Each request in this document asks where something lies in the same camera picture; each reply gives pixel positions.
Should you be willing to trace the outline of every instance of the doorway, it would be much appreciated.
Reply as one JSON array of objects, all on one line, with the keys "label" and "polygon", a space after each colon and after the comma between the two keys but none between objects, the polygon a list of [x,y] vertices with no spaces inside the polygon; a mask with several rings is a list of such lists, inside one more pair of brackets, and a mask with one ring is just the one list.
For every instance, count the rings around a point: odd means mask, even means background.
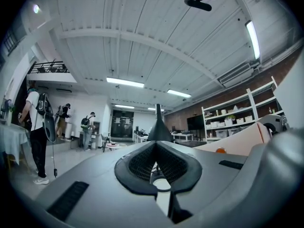
[{"label": "doorway", "polygon": [[132,138],[134,112],[113,110],[111,136],[114,138]]}]

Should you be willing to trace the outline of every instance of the balcony railing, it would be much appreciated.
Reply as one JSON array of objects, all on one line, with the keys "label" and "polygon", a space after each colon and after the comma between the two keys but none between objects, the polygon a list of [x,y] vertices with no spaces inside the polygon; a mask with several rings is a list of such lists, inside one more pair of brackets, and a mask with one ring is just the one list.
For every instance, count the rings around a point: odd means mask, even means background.
[{"label": "balcony railing", "polygon": [[69,73],[65,64],[61,61],[36,63],[34,62],[28,74],[45,74],[45,73]]}]

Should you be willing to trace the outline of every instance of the black screen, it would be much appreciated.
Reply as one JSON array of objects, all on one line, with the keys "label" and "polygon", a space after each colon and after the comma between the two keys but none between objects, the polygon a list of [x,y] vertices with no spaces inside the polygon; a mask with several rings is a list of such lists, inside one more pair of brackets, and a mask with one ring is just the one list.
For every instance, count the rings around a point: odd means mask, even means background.
[{"label": "black screen", "polygon": [[203,115],[187,118],[188,130],[204,129]]}]

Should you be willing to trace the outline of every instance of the person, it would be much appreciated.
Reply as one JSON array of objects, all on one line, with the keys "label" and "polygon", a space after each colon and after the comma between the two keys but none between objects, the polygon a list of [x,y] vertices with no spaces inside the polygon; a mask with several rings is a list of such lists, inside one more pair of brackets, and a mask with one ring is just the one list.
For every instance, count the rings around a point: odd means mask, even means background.
[{"label": "person", "polygon": [[59,115],[59,121],[55,129],[55,132],[58,135],[58,138],[60,139],[63,138],[62,132],[66,128],[66,118],[71,117],[67,114],[68,109],[71,109],[71,105],[69,103],[62,107],[62,114]]},{"label": "person", "polygon": [[19,123],[22,124],[29,113],[32,122],[29,138],[33,159],[37,167],[36,172],[38,172],[38,177],[34,180],[34,183],[40,185],[48,184],[49,179],[45,174],[46,147],[48,139],[43,128],[43,117],[37,112],[36,109],[38,99],[39,93],[36,91],[36,89],[34,87],[28,89],[28,97],[22,110],[22,115],[19,118]]},{"label": "person", "polygon": [[90,117],[89,117],[89,121],[90,121],[89,127],[87,129],[83,130],[84,151],[90,151],[91,150],[89,148],[89,142],[91,140],[92,132],[95,129],[94,120],[95,120],[95,113],[91,112]]}]

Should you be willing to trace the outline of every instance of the fluorescent light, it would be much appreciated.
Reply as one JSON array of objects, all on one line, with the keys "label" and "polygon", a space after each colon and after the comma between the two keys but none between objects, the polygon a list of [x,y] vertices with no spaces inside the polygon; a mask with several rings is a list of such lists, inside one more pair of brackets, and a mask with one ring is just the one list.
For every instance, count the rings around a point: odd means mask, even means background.
[{"label": "fluorescent light", "polygon": [[258,45],[258,40],[257,40],[257,33],[256,33],[256,29],[255,26],[253,25],[252,21],[249,21],[246,23],[246,28],[249,32],[251,41],[252,41],[252,45],[253,45],[253,50],[255,52],[255,58],[258,59],[260,57],[260,47]]},{"label": "fluorescent light", "polygon": [[148,108],[148,110],[155,111],[155,108]]},{"label": "fluorescent light", "polygon": [[106,80],[109,83],[116,83],[116,84],[127,85],[127,86],[135,86],[135,87],[140,87],[140,88],[144,87],[144,84],[142,84],[142,83],[132,82],[132,81],[123,80],[123,79],[119,79],[119,78],[107,77]]},{"label": "fluorescent light", "polygon": [[174,91],[174,90],[171,90],[171,89],[168,90],[167,93],[173,94],[173,95],[179,95],[179,96],[182,96],[182,97],[185,97],[185,98],[190,98],[191,97],[191,95],[189,95],[189,94],[177,92],[177,91]]},{"label": "fluorescent light", "polygon": [[127,105],[115,105],[116,107],[119,107],[119,108],[128,108],[128,109],[134,109],[134,106],[127,106]]}]

